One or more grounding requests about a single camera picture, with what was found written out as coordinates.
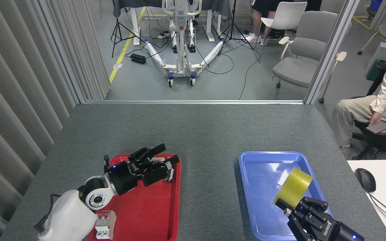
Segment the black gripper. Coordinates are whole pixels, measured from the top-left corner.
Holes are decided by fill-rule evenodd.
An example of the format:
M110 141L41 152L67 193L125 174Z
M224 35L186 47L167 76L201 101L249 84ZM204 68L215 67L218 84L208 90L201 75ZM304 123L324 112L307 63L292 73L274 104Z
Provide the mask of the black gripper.
M175 165L180 159L177 155L171 157L154 157L166 150L165 144L159 144L153 148L143 147L140 150L130 154L128 160L143 162L151 159L151 165L145 168L139 168L137 173L131 173L127 161L121 161L107 168L109 180L114 185L118 195L124 195L126 192L136 188L138 181L142 180L144 186L150 186L159 180L167 182L173 181L175 176Z
M303 197L295 208L278 198L275 205L284 211L288 227L297 241L364 241L365 238L347 225L328 220L324 212L328 209L325 201ZM309 226L309 233L302 223Z

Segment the person's right hand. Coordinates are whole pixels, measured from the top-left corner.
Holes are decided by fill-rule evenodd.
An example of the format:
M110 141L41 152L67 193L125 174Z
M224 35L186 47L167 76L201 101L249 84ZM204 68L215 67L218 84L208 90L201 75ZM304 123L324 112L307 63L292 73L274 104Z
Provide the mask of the person's right hand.
M375 125L376 123L380 122L382 118L382 114L379 112L373 112L371 118L369 119L369 126Z

